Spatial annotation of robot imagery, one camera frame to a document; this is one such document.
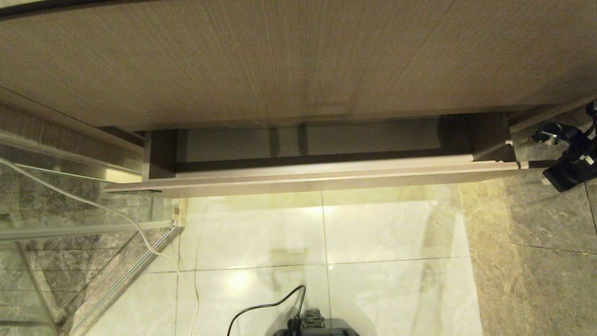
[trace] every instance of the white cable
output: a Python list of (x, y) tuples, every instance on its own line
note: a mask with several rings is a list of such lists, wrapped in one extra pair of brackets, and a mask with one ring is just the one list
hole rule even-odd
[(195, 300), (196, 300), (195, 316), (193, 317), (193, 323), (191, 324), (190, 331), (189, 331), (189, 336), (193, 335), (193, 328), (195, 327), (195, 321), (197, 320), (197, 313), (199, 312), (199, 294), (197, 293), (196, 290), (194, 290), (193, 288), (191, 288), (191, 286), (189, 285), (189, 282), (186, 280), (185, 277), (182, 276), (182, 274), (180, 273), (180, 269), (179, 269), (178, 264), (176, 264), (176, 262), (174, 262), (174, 260), (172, 260), (172, 258), (170, 258), (169, 256), (167, 256), (167, 255), (165, 255), (163, 253), (160, 253), (160, 252), (156, 251), (151, 246), (151, 244), (149, 243), (149, 241), (147, 239), (147, 236), (145, 236), (145, 233), (143, 233), (143, 230), (141, 229), (141, 227), (139, 226), (139, 224), (137, 224), (137, 222), (133, 218), (130, 218), (124, 212), (120, 212), (118, 210), (112, 209), (111, 207), (107, 207), (105, 205), (102, 205), (100, 203), (96, 203), (94, 201), (86, 200), (86, 199), (84, 199), (82, 197), (79, 197), (77, 195), (71, 194), (68, 191), (62, 190), (59, 187), (56, 187), (56, 186), (54, 186), (54, 185), (52, 185), (52, 184), (44, 181), (43, 179), (41, 179), (41, 178), (39, 178), (39, 177), (37, 177), (37, 176), (29, 173), (27, 170), (22, 169), (21, 167), (17, 166), (13, 162), (8, 161), (7, 159), (5, 159), (3, 157), (0, 157), (0, 163), (4, 163), (5, 165), (7, 165), (8, 167), (12, 168), (13, 170), (16, 170), (17, 172), (19, 172), (19, 173), (27, 176), (28, 178), (34, 180), (37, 183), (40, 183), (40, 184), (42, 184), (42, 185), (44, 185), (44, 186), (46, 186), (46, 187), (54, 190), (57, 193), (63, 194), (64, 196), (70, 197), (70, 198), (72, 198), (74, 200), (77, 200), (77, 201), (80, 201), (80, 202), (83, 202), (83, 203), (86, 203), (86, 204), (89, 204), (89, 205), (93, 205), (95, 207), (98, 207), (100, 209), (106, 210), (108, 212), (112, 212), (112, 213), (115, 213), (117, 215), (121, 215), (127, 221), (131, 222), (136, 227), (137, 231), (139, 231), (139, 234), (141, 235), (141, 238), (143, 238), (143, 242), (145, 243), (145, 246), (147, 246), (147, 248), (149, 249), (149, 252), (151, 252), (151, 253), (153, 253), (155, 255), (163, 256), (164, 258), (166, 258), (167, 260), (169, 260), (172, 263), (172, 265), (174, 265), (174, 269), (175, 269), (176, 274), (178, 275), (178, 277), (184, 278), (184, 282), (187, 285), (188, 290), (190, 290), (193, 293), (193, 295), (195, 296)]

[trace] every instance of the black cable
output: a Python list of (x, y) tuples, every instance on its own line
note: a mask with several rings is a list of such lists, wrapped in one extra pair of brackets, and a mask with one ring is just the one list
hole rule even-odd
[(589, 136), (591, 133), (593, 133), (593, 131), (595, 130), (595, 127), (597, 127), (597, 117), (593, 117), (593, 124), (591, 125), (591, 127), (584, 133), (585, 136)]
[(591, 140), (591, 141), (592, 141), (591, 146), (589, 146), (587, 148), (587, 150), (585, 150), (582, 154), (580, 154), (580, 156), (576, 160), (572, 160), (572, 163), (578, 163), (580, 160), (582, 160), (583, 156), (590, 155), (590, 153), (597, 148), (597, 136), (595, 138), (593, 138), (593, 140)]
[(276, 303), (269, 303), (269, 304), (260, 304), (259, 306), (252, 306), (249, 308), (245, 308), (243, 310), (241, 310), (238, 314), (236, 314), (233, 318), (232, 321), (230, 321), (230, 326), (228, 326), (228, 333), (226, 334), (226, 336), (230, 336), (230, 331), (232, 330), (232, 325), (234, 324), (234, 321), (242, 314), (254, 310), (254, 309), (259, 309), (259, 308), (269, 308), (269, 307), (276, 307), (281, 305), (282, 303), (284, 303), (284, 301), (288, 300), (289, 297), (291, 297), (294, 293), (296, 293), (299, 289), (303, 289), (303, 295), (300, 298), (300, 304), (298, 305), (298, 312), (296, 314), (296, 316), (300, 316), (300, 311), (303, 308), (303, 300), (304, 300), (304, 295), (307, 292), (307, 287), (305, 285), (300, 285), (298, 287), (296, 287), (295, 289), (293, 289), (290, 293), (288, 293), (288, 295), (286, 295), (282, 300), (276, 302)]

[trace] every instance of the white tile floor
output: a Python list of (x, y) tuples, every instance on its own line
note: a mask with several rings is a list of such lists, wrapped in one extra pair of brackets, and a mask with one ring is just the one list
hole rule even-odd
[[(362, 336), (480, 336), (456, 188), (435, 185), (193, 198), (168, 247), (89, 335), (226, 335), (241, 309), (307, 285), (306, 307)], [(270, 336), (296, 300), (252, 311), (232, 335)]]

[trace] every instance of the wood grain panel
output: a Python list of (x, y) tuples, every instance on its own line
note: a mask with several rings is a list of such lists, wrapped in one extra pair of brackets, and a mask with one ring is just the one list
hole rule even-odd
[[(143, 162), (143, 156), (136, 151), (109, 145), (2, 105), (0, 142), (6, 146), (49, 155), (58, 160), (66, 159), (87, 164), (98, 169), (110, 167), (140, 173)], [(17, 156), (19, 160), (25, 157), (27, 155)]]
[(115, 1), (2, 19), (0, 85), (127, 129), (511, 111), (597, 89), (596, 19), (586, 0)]

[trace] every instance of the marble floor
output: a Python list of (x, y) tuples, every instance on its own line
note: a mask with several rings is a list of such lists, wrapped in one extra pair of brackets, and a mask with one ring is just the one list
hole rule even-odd
[[(362, 336), (482, 335), (455, 185), (191, 198), (187, 227), (88, 335), (225, 335), (243, 308), (300, 284), (306, 307)], [(269, 336), (295, 309), (243, 315), (232, 335)]]
[(597, 181), (460, 184), (485, 336), (597, 335)]

